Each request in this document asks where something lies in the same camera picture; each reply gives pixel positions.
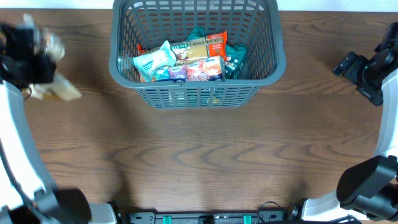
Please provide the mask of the beige brown snack bag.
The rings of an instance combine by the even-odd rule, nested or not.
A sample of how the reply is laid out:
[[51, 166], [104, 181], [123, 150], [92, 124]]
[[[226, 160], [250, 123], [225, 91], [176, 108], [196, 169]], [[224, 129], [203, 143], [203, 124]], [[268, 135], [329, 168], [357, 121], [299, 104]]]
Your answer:
[[23, 25], [33, 29], [34, 54], [41, 57], [44, 67], [40, 73], [43, 79], [29, 85], [31, 97], [63, 101], [80, 99], [81, 92], [57, 70], [57, 62], [65, 56], [65, 45], [59, 36], [50, 29], [37, 25], [30, 14], [23, 15]]

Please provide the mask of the grey plastic basket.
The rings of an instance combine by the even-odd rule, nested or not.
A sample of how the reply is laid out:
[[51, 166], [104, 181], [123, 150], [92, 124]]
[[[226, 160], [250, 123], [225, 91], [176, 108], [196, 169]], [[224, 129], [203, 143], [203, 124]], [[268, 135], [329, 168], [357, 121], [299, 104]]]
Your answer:
[[275, 0], [113, 4], [110, 74], [154, 108], [241, 106], [285, 68]]

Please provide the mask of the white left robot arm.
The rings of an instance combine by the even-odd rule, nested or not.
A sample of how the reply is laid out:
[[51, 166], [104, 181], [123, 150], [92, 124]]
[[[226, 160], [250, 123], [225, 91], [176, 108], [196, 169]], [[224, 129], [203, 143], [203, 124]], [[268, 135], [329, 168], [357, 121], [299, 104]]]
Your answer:
[[110, 203], [89, 203], [79, 189], [60, 189], [44, 166], [26, 120], [29, 96], [80, 92], [57, 72], [65, 55], [57, 35], [33, 22], [1, 23], [1, 223], [118, 223]]

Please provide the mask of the teal wipes packet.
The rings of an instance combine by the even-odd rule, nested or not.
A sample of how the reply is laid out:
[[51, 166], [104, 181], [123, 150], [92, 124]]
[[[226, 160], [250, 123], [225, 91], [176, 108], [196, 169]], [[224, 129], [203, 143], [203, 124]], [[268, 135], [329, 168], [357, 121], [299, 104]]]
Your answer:
[[166, 40], [158, 50], [132, 58], [134, 67], [145, 82], [151, 82], [159, 68], [164, 66], [173, 67], [176, 61], [177, 58], [168, 40]]

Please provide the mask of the colourful tissue pack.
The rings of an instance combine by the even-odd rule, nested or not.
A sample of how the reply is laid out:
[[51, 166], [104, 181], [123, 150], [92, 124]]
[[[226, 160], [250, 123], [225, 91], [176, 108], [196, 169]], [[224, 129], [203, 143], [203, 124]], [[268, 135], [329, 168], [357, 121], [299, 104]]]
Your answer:
[[153, 76], [140, 74], [140, 82], [177, 81], [205, 82], [224, 79], [224, 59], [215, 56], [186, 65], [158, 68]]

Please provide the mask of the green coffee bag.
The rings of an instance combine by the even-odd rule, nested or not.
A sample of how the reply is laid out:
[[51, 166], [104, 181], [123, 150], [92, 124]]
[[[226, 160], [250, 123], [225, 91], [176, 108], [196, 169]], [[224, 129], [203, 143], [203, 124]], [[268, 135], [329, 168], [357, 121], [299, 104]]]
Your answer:
[[[202, 27], [194, 28], [187, 40], [199, 39], [205, 36], [205, 30]], [[225, 51], [227, 59], [224, 61], [225, 76], [227, 79], [237, 80], [241, 70], [246, 63], [247, 47], [244, 44], [229, 45], [226, 44]]]

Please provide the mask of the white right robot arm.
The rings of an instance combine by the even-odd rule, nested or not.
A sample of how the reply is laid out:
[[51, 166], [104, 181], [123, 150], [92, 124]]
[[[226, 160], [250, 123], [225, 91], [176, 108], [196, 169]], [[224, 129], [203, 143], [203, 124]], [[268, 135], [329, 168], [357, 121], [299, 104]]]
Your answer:
[[335, 191], [296, 205], [291, 223], [397, 221], [397, 23], [389, 24], [374, 52], [370, 59], [350, 52], [333, 69], [382, 107], [374, 154], [346, 169]]

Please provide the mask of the orange spaghetti packet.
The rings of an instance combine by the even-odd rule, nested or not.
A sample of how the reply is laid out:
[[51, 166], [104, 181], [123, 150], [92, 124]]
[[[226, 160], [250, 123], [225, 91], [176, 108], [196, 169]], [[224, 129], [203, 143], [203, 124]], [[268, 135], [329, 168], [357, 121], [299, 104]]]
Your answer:
[[[224, 31], [218, 34], [204, 36], [199, 39], [185, 40], [174, 43], [169, 42], [171, 49], [177, 58], [176, 64], [174, 66], [185, 65], [215, 56], [221, 56], [224, 60], [226, 60], [227, 56], [225, 47], [227, 37], [228, 33]], [[142, 49], [141, 46], [138, 45], [138, 56], [152, 53], [155, 50], [158, 50], [160, 46], [152, 49]]]

